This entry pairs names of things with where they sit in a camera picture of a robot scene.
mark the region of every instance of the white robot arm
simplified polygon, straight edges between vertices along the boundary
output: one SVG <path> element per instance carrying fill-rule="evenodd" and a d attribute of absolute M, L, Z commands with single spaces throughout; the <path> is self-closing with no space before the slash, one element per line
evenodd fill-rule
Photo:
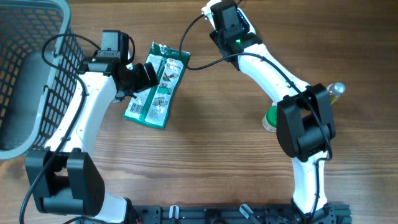
<path fill-rule="evenodd" d="M 95 57 L 85 57 L 79 66 L 78 76 L 82 82 L 77 82 L 60 126 L 45 144 L 49 150 L 28 153 L 25 168 L 31 185 L 49 157 L 56 156 L 33 191 L 40 212 L 93 217 L 106 223 L 137 224 L 138 217 L 131 202 L 105 192 L 103 179 L 92 161 L 100 124 L 116 93 L 134 96 L 159 84 L 151 63 L 127 69 L 133 59 L 128 52 L 129 39 L 120 31 L 104 30 L 101 50 Z M 73 123 L 76 114 L 79 116 Z M 72 124 L 64 144 L 62 140 Z M 67 168 L 68 176 L 54 174 L 63 167 Z"/>
<path fill-rule="evenodd" d="M 261 55 L 283 71 L 283 73 L 285 73 L 287 77 L 294 82 L 295 86 L 301 92 L 307 90 L 307 87 L 310 85 L 291 74 L 269 53 L 267 47 L 263 43 L 259 43 L 255 36 L 256 31 L 245 13 L 243 13 L 242 9 L 235 9 L 234 7 L 235 4 L 232 1 L 211 0 L 202 8 L 202 14 L 206 16 L 206 19 L 210 21 L 211 25 L 215 29 L 216 33 L 213 33 L 213 35 L 224 35 L 224 37 L 221 38 L 213 38 L 220 48 L 221 53 L 223 53 L 223 56 L 241 52 Z M 230 26 L 231 32 L 228 34 L 226 33 L 226 26 Z M 242 31 L 240 34 L 237 34 L 237 29 L 246 29 L 247 31 Z M 280 72 L 278 72 L 268 62 L 249 55 L 240 55 L 234 65 L 238 70 L 256 81 L 256 83 L 265 91 L 265 93 L 267 93 L 275 104 L 281 102 L 286 96 L 296 96 L 298 94 L 297 91 L 286 82 L 286 79 L 280 74 Z M 295 179 L 293 201 L 303 214 L 311 213 L 314 207 L 317 191 L 316 167 L 314 166 L 314 163 L 319 158 L 326 158 L 327 154 L 328 153 L 325 151 L 319 151 L 306 158 L 307 161 L 303 159 L 300 160 L 297 157 L 292 158 Z M 327 203 L 323 189 L 324 163 L 324 161 L 319 162 L 320 189 L 319 199 L 315 210 L 323 208 L 324 204 Z"/>

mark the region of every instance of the black mounting rail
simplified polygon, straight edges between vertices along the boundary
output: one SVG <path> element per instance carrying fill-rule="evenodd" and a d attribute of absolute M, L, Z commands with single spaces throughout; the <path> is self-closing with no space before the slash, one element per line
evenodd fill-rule
<path fill-rule="evenodd" d="M 267 205 L 250 207 L 252 214 L 246 218 L 240 207 L 160 207 L 134 206 L 141 224 L 302 224 L 294 218 L 292 205 Z M 351 224 L 349 205 L 328 204 L 328 215 L 317 224 Z M 99 224 L 80 220 L 77 224 Z"/>

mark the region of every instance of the green lid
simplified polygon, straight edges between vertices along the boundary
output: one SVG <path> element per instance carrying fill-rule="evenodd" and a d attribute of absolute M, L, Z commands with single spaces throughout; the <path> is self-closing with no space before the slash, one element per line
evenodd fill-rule
<path fill-rule="evenodd" d="M 276 111 L 276 106 L 271 106 L 266 115 L 267 122 L 274 128 L 276 128 Z"/>

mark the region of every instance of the wire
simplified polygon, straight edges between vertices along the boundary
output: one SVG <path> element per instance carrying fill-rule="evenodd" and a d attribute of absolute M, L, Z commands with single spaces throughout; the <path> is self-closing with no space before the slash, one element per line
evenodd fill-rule
<path fill-rule="evenodd" d="M 132 44 L 132 55 L 131 55 L 130 59 L 127 61 L 126 65 L 130 64 L 134 60 L 134 56 L 136 55 L 136 45 L 134 44 L 132 37 L 129 36 L 129 40 Z"/>
<path fill-rule="evenodd" d="M 87 90 L 86 90 L 86 86 L 85 86 L 83 80 L 78 75 L 76 75 L 76 74 L 74 74 L 72 72 L 69 72 L 68 70 L 62 68 L 59 65 L 57 66 L 57 65 L 54 65 L 53 63 L 49 62 L 45 58 L 45 55 L 44 55 L 45 48 L 46 48 L 46 46 L 48 46 L 48 44 L 51 41 L 53 41 L 53 40 L 55 40 L 55 39 L 57 39 L 59 37 L 65 37 L 65 36 L 72 36 L 72 37 L 81 38 L 81 39 L 91 43 L 92 45 L 94 45 L 97 49 L 100 49 L 100 47 L 98 45 L 96 45 L 93 41 L 91 41 L 90 39 L 87 39 L 86 37 L 83 37 L 83 36 L 80 36 L 80 35 L 77 35 L 77 34 L 59 34 L 59 35 L 55 35 L 55 36 L 51 37 L 48 41 L 46 41 L 44 43 L 43 47 L 42 47 L 42 59 L 47 65 L 50 65 L 51 67 L 56 68 L 57 70 L 60 70 L 60 71 L 64 72 L 65 74 L 71 75 L 71 76 L 73 76 L 74 78 L 76 78 L 78 80 L 78 82 L 81 85 L 81 89 L 82 89 L 82 91 L 81 91 L 81 100 L 80 100 L 79 107 L 78 107 L 78 109 L 77 109 L 77 111 L 76 111 L 76 113 L 75 113 L 75 115 L 74 115 L 74 117 L 73 117 L 73 119 L 72 119 L 72 121 L 71 121 L 71 123 L 70 123 L 70 125 L 69 125 L 69 127 L 67 129 L 67 131 L 65 132 L 64 137 L 61 138 L 60 144 L 58 145 L 57 149 L 53 152 L 53 154 L 50 156 L 48 161 L 45 163 L 45 165 L 43 166 L 42 170 L 39 172 L 39 174 L 37 175 L 37 177 L 33 181 L 32 185 L 30 186 L 30 189 L 26 193 L 26 196 L 25 196 L 25 199 L 24 199 L 24 201 L 22 203 L 21 211 L 20 211 L 20 214 L 19 214 L 19 223 L 20 224 L 24 224 L 26 206 L 27 206 L 27 203 L 28 203 L 28 201 L 30 199 L 30 196 L 32 195 L 33 191 L 35 190 L 35 188 L 36 188 L 37 184 L 39 183 L 40 179 L 43 177 L 43 175 L 48 171 L 48 169 L 53 164 L 56 155 L 61 151 L 62 147 L 66 143 L 66 141 L 67 141 L 67 139 L 68 139 L 68 137 L 69 137 L 69 135 L 70 135 L 70 133 L 71 133 L 71 131 L 72 131 L 72 129 L 73 129 L 73 127 L 74 127 L 79 115 L 80 115 L 80 113 L 81 113 L 81 110 L 83 109 L 83 106 L 84 106 L 85 100 L 86 100 L 86 92 L 87 92 Z"/>
<path fill-rule="evenodd" d="M 208 68 L 208 67 L 210 67 L 210 66 L 213 66 L 213 65 L 215 65 L 215 64 L 217 64 L 217 63 L 220 63 L 220 62 L 222 62 L 222 61 L 224 61 L 224 60 L 227 60 L 227 59 L 229 59 L 229 58 L 235 58 L 235 57 L 237 57 L 237 56 L 242 56 L 242 55 L 257 57 L 257 58 L 261 59 L 262 61 L 267 62 L 270 66 L 272 66 L 275 70 L 277 70 L 277 72 L 280 73 L 280 75 L 286 80 L 286 82 L 298 93 L 298 97 L 300 97 L 300 98 L 304 101 L 304 103 L 306 104 L 306 106 L 308 107 L 308 109 L 309 109 L 309 110 L 311 111 L 311 113 L 313 114 L 313 117 L 315 118 L 315 122 L 316 122 L 317 125 L 319 126 L 320 131 L 321 131 L 321 134 L 322 134 L 322 137 L 323 137 L 323 139 L 324 139 L 324 141 L 325 141 L 325 147 L 326 147 L 326 149 L 327 149 L 327 151 L 328 151 L 329 156 L 328 156 L 328 158 L 319 158 L 319 159 L 317 159 L 317 160 L 315 161 L 315 163 L 314 163 L 314 166 L 315 166 L 315 179 L 316 179 L 315 201 L 314 201 L 313 210 L 312 210 L 312 212 L 311 212 L 311 214 L 310 214 L 310 216 L 309 216 L 309 218 L 308 218 L 309 222 L 312 221 L 312 220 L 313 220 L 313 217 L 314 217 L 314 215 L 315 215 L 315 212 L 316 212 L 316 210 L 317 210 L 318 200 L 319 200 L 319 196 L 320 196 L 319 162 L 320 162 L 320 161 L 330 161 L 330 160 L 333 158 L 333 153 L 332 153 L 332 150 L 331 150 L 331 145 L 330 145 L 330 142 L 329 142 L 329 138 L 328 138 L 328 136 L 326 135 L 326 132 L 325 132 L 325 130 L 324 130 L 324 128 L 323 128 L 322 122 L 319 120 L 318 115 L 316 114 L 315 110 L 313 109 L 313 107 L 312 107 L 312 105 L 310 104 L 310 102 L 308 101 L 308 99 L 307 99 L 307 98 L 304 96 L 304 94 L 299 90 L 299 88 L 297 88 L 297 86 L 294 84 L 294 82 L 292 82 L 292 81 L 287 77 L 287 75 L 286 75 L 278 66 L 276 66 L 273 62 L 271 62 L 270 60 L 268 60 L 267 58 L 265 58 L 265 57 L 263 57 L 263 56 L 261 56 L 261 55 L 243 52 L 243 53 L 232 54 L 232 55 L 223 57 L 223 58 L 221 58 L 221 59 L 218 59 L 218 60 L 216 60 L 216 61 L 214 61 L 214 62 L 209 63 L 208 65 L 204 65 L 204 66 L 201 66 L 201 67 L 197 67 L 197 68 L 191 68 L 191 67 L 189 67 L 189 66 L 187 65 L 187 62 L 184 62 L 184 61 L 183 61 L 183 58 L 182 58 L 182 43 L 183 43 L 183 40 L 184 40 L 186 34 L 187 34 L 188 31 L 191 29 L 191 27 L 194 25 L 194 23 L 196 23 L 199 19 L 201 19 L 201 18 L 204 17 L 204 16 L 205 16 L 205 15 L 203 15 L 203 14 L 200 15 L 200 16 L 198 16 L 198 17 L 188 26 L 188 28 L 186 29 L 186 31 L 185 31 L 184 34 L 182 35 L 182 38 L 181 38 L 181 41 L 180 41 L 180 48 L 179 48 L 179 51 L 180 51 L 180 58 L 181 58 L 182 63 L 184 64 L 184 66 L 185 66 L 187 69 L 189 69 L 189 70 L 201 70 L 201 69 L 204 69 L 204 68 Z"/>
<path fill-rule="evenodd" d="M 94 219 L 94 218 L 88 218 L 88 217 L 75 217 L 75 218 L 72 218 L 72 219 L 70 219 L 70 220 L 68 220 L 68 221 L 66 221 L 66 222 L 64 222 L 64 223 L 62 223 L 62 224 L 70 224 L 70 223 L 73 223 L 73 222 L 75 222 L 75 221 L 77 221 L 77 220 L 91 221 L 91 222 L 96 222 L 96 223 L 106 223 L 106 222 L 104 222 L 104 221 L 97 220 L 97 219 Z"/>

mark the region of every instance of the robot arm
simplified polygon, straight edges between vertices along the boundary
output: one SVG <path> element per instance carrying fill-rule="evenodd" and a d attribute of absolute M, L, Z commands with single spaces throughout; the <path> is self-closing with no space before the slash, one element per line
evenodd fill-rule
<path fill-rule="evenodd" d="M 131 202 L 105 192 L 104 181 L 92 161 L 96 135 L 116 93 L 121 91 L 125 96 L 131 96 L 159 84 L 151 63 L 137 64 L 129 70 L 126 68 L 127 56 L 127 34 L 104 30 L 101 50 L 95 57 L 84 58 L 78 69 L 85 86 L 77 82 L 60 126 L 46 142 L 45 147 L 49 150 L 28 153 L 25 168 L 32 184 L 45 161 L 61 144 L 78 111 L 84 87 L 85 104 L 70 138 L 33 192 L 38 211 L 94 217 L 107 223 L 136 223 L 137 215 Z M 63 167 L 67 168 L 67 176 L 55 174 Z"/>
<path fill-rule="evenodd" d="M 210 37 L 224 57 L 243 52 L 264 56 L 284 72 L 295 86 L 304 92 L 304 95 L 316 96 L 312 98 L 311 103 L 318 107 L 318 116 L 326 125 L 325 131 L 329 134 L 329 140 L 335 136 L 331 107 L 328 97 L 325 96 L 326 89 L 321 85 L 310 86 L 284 68 L 269 53 L 267 47 L 256 35 L 256 31 L 246 15 L 240 8 L 237 8 L 235 2 L 211 0 L 202 8 L 202 14 L 215 28 Z M 228 62 L 256 81 L 271 100 L 278 105 L 277 137 L 283 150 L 292 158 L 295 179 L 292 202 L 295 207 L 303 217 L 313 211 L 317 192 L 316 171 L 318 169 L 319 199 L 315 210 L 323 208 L 327 203 L 323 189 L 324 161 L 319 162 L 319 168 L 316 168 L 314 163 L 319 158 L 326 158 L 327 152 L 322 150 L 324 140 L 320 136 L 320 128 L 314 126 L 311 121 L 313 115 L 304 119 L 301 117 L 301 110 L 305 108 L 305 105 L 297 99 L 297 91 L 269 63 L 249 55 L 240 55 Z"/>

